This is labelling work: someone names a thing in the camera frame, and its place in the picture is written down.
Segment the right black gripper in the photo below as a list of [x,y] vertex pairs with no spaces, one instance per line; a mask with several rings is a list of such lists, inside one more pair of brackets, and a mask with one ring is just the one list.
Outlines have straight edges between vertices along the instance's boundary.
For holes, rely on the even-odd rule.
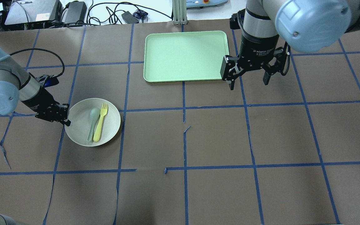
[[[279,35],[273,37],[253,37],[242,32],[241,44],[238,54],[239,70],[257,70],[265,67],[273,58],[279,40]],[[271,71],[265,70],[263,76],[264,85],[268,85],[271,79]],[[227,83],[231,91],[234,90],[236,75],[228,75]]]

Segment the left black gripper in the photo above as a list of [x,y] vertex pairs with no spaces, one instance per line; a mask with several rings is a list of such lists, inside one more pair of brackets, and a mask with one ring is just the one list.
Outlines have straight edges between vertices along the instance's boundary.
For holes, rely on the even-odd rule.
[[40,89],[35,96],[21,102],[36,112],[35,117],[38,119],[60,122],[67,127],[71,125],[68,119],[69,104],[60,104],[46,89]]

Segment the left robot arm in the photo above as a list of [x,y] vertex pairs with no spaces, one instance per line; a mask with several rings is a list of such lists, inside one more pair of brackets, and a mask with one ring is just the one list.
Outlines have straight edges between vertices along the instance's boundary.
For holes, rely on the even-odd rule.
[[60,104],[46,90],[47,87],[59,83],[58,77],[63,75],[65,65],[57,75],[35,77],[20,66],[12,54],[0,48],[0,115],[12,113],[18,102],[22,102],[36,113],[35,117],[49,122],[59,122],[70,126],[68,119],[69,104]]

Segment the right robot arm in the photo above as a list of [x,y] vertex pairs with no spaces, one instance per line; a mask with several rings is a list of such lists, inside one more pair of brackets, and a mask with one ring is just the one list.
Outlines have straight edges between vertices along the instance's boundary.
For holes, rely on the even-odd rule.
[[360,0],[248,0],[229,24],[242,36],[238,55],[223,58],[222,80],[233,90],[244,73],[263,69],[267,85],[288,73],[291,49],[315,53],[360,30]]

